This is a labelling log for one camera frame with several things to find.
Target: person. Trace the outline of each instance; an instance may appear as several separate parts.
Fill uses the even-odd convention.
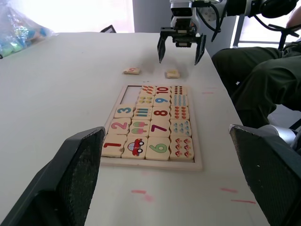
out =
[[[301,7],[287,27],[301,24]],[[301,111],[301,39],[276,48],[224,49],[212,57],[244,126],[269,124],[277,105]]]

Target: white table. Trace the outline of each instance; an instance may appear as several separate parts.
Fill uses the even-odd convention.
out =
[[[257,204],[231,202],[255,199],[228,133],[240,120],[208,53],[194,66],[195,46],[168,39],[159,64],[158,38],[60,34],[0,60],[0,222],[67,137],[105,124],[124,84],[162,82],[191,87],[204,171],[101,167],[86,226],[268,225]],[[173,68],[179,80],[164,77]]]

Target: car picture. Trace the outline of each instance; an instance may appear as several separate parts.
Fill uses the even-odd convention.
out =
[[[135,142],[130,143],[127,148],[132,151],[133,156],[139,156],[143,152],[141,146],[144,145],[142,139],[136,139]]]

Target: wooden puzzle tile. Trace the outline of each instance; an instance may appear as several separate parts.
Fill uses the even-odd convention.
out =
[[[155,95],[156,87],[155,86],[141,86],[140,95]]]
[[[188,106],[188,98],[186,95],[171,95],[171,106]]]
[[[170,141],[167,137],[150,137],[147,142],[145,158],[148,160],[167,161]]]
[[[162,95],[162,94],[155,95],[154,106],[169,107],[170,106],[170,96]]]
[[[170,159],[177,161],[189,161],[194,157],[192,139],[190,137],[170,137]]]
[[[188,120],[170,120],[170,131],[172,136],[191,137],[191,127]]]
[[[168,70],[166,72],[166,77],[168,79],[178,79],[180,77],[180,73],[178,70]]]
[[[189,110],[185,106],[171,106],[170,119],[189,119]]]
[[[153,107],[151,119],[152,120],[169,120],[170,119],[170,108],[169,107]]]
[[[120,158],[126,140],[126,135],[108,134],[103,142],[102,156]]]
[[[123,105],[119,105],[116,108],[116,112],[114,115],[114,118],[132,118],[134,115],[134,109],[135,106],[134,105],[127,105],[127,104],[123,104]]]
[[[141,94],[137,99],[136,106],[152,107],[154,104],[154,99],[154,96]]]
[[[130,126],[130,132],[128,136],[142,136],[147,137],[149,135],[151,122],[148,120],[132,120]]]
[[[150,137],[169,137],[170,123],[168,120],[151,120],[150,122]]]
[[[146,137],[127,137],[124,145],[124,152],[121,155],[126,159],[144,159],[146,154],[147,138]]]
[[[134,110],[133,119],[151,120],[152,107],[139,107]]]
[[[184,86],[172,86],[171,92],[172,94],[187,95],[187,89]]]
[[[124,74],[140,74],[140,68],[130,67],[123,71]]]
[[[120,118],[120,119],[113,119],[108,134],[128,134],[129,126],[131,124],[130,118]]]
[[[171,88],[169,86],[157,86],[156,95],[171,95]]]

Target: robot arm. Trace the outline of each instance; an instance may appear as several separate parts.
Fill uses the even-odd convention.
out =
[[[197,44],[195,65],[205,51],[206,35],[200,33],[201,23],[214,31],[212,41],[221,32],[221,24],[226,16],[262,14],[276,18],[290,13],[298,0],[170,0],[173,13],[171,27],[162,27],[158,42],[159,61],[165,54],[165,41],[173,38],[176,47],[191,47]],[[213,28],[208,22],[216,21]]]

